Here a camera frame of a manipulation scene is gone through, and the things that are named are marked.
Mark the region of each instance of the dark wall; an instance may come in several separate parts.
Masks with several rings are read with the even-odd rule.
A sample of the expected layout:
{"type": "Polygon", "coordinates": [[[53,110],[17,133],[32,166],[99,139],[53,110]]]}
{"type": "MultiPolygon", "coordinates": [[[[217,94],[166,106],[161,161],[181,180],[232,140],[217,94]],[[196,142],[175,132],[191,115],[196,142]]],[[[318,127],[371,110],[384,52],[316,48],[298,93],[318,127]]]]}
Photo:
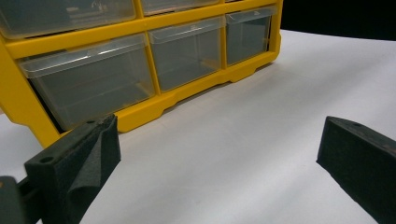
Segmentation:
{"type": "Polygon", "coordinates": [[[396,40],[396,7],[389,0],[284,0],[285,30],[396,40]]]}

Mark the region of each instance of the yellow storage organizer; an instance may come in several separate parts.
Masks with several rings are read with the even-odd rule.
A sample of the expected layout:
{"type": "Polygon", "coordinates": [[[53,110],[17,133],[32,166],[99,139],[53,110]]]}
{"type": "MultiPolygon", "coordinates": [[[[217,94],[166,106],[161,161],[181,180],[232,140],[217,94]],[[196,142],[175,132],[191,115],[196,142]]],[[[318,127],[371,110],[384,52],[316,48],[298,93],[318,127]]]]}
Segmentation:
{"type": "MultiPolygon", "coordinates": [[[[43,147],[51,145],[65,132],[59,129],[57,121],[52,115],[48,114],[47,107],[42,99],[37,96],[31,82],[23,73],[25,71],[20,67],[20,62],[28,57],[59,50],[84,49],[87,46],[97,46],[114,41],[114,39],[116,39],[115,43],[119,43],[117,39],[125,38],[125,36],[131,36],[126,38],[137,38],[136,36],[141,38],[143,36],[145,40],[141,40],[142,43],[139,45],[141,47],[136,49],[141,48],[144,51],[143,55],[147,57],[148,76],[151,77],[153,83],[152,94],[149,95],[148,99],[145,98],[146,100],[139,101],[134,105],[128,105],[115,113],[119,118],[118,129],[124,133],[160,117],[166,108],[195,93],[225,82],[236,82],[252,75],[257,68],[273,61],[279,53],[281,39],[279,30],[283,0],[241,0],[232,2],[220,0],[214,5],[151,16],[145,16],[140,0],[134,0],[133,3],[136,12],[134,20],[131,21],[18,40],[10,40],[0,36],[0,106],[12,122],[29,127],[43,147]],[[257,53],[254,46],[245,49],[242,42],[241,46],[230,48],[227,44],[234,45],[235,38],[228,38],[227,35],[231,32],[239,34],[238,32],[248,31],[248,27],[244,27],[238,22],[246,22],[248,17],[251,17],[252,20],[259,18],[257,16],[262,14],[262,9],[267,7],[275,10],[275,12],[268,16],[270,28],[267,28],[268,37],[264,35],[265,51],[257,53]],[[191,81],[176,84],[172,88],[162,88],[160,82],[166,82],[166,77],[161,77],[161,74],[162,71],[166,74],[166,71],[163,70],[158,61],[156,62],[157,58],[166,58],[161,55],[161,53],[163,54],[163,51],[161,51],[163,42],[166,41],[161,40],[161,35],[163,35],[161,29],[169,26],[181,27],[180,29],[182,29],[186,24],[192,24],[191,27],[198,24],[204,27],[203,29],[209,29],[207,28],[209,25],[206,25],[205,21],[212,22],[211,20],[221,24],[216,27],[219,29],[219,60],[207,60],[205,62],[211,64],[214,68],[213,71],[208,75],[200,75],[191,81]],[[227,57],[231,57],[230,53],[232,51],[237,53],[238,50],[247,52],[246,59],[241,59],[239,55],[235,59],[227,59],[227,57]],[[254,51],[253,56],[248,56],[250,51],[254,51]]],[[[248,35],[246,35],[245,40],[241,41],[252,43],[248,39],[248,35]]]]}

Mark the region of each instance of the plastic drawer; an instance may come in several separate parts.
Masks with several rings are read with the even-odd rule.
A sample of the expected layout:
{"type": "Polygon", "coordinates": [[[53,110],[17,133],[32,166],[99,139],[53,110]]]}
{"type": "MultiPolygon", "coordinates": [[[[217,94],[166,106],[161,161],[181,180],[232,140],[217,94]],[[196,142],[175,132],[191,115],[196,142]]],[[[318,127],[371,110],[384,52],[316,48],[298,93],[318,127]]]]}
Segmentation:
{"type": "Polygon", "coordinates": [[[131,0],[0,1],[0,31],[10,39],[105,25],[134,17],[131,0]]]}
{"type": "Polygon", "coordinates": [[[144,35],[20,63],[65,131],[154,95],[144,35]]]}
{"type": "Polygon", "coordinates": [[[146,16],[191,7],[213,5],[219,0],[142,0],[143,12],[146,16]]]}
{"type": "Polygon", "coordinates": [[[271,16],[275,13],[276,7],[261,7],[226,14],[228,65],[267,51],[271,16]]]}
{"type": "Polygon", "coordinates": [[[223,17],[149,31],[161,91],[220,69],[220,31],[223,17]]]}

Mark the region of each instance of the white surface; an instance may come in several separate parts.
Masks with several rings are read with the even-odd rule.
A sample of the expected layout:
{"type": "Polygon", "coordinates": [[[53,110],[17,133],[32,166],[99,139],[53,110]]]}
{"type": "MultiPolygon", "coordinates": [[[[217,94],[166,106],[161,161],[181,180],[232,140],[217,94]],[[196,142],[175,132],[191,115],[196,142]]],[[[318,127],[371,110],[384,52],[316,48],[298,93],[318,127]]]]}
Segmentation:
{"type": "MultiPolygon", "coordinates": [[[[120,135],[82,223],[375,223],[316,164],[326,116],[396,139],[396,42],[282,31],[278,59],[120,135]]],[[[40,146],[0,116],[0,175],[40,146]]]]}

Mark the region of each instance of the yellow plastic frame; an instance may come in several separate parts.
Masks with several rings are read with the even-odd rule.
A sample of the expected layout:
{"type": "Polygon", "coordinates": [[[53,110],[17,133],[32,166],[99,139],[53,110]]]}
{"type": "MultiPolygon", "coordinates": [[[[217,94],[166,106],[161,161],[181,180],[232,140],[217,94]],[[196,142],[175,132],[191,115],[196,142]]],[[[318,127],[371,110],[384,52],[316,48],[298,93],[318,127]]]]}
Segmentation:
{"type": "Polygon", "coordinates": [[[145,17],[139,0],[134,0],[136,19],[118,24],[80,30],[60,35],[49,35],[22,40],[8,40],[0,36],[0,107],[8,118],[30,128],[43,147],[48,147],[64,133],[59,133],[46,113],[44,107],[35,95],[26,77],[17,65],[17,60],[23,57],[51,52],[59,49],[79,48],[96,42],[135,33],[148,34],[148,30],[161,28],[189,21],[197,21],[209,17],[224,15],[255,7],[276,6],[277,13],[271,20],[269,49],[258,56],[241,63],[227,65],[226,33],[221,29],[221,69],[209,76],[202,77],[172,91],[161,92],[150,45],[146,47],[148,64],[152,74],[156,95],[144,102],[132,105],[116,112],[119,118],[120,132],[132,129],[160,117],[166,108],[195,93],[213,86],[236,82],[252,75],[257,68],[273,61],[280,49],[280,21],[283,0],[242,0],[225,3],[224,0],[213,6],[145,17]]]}

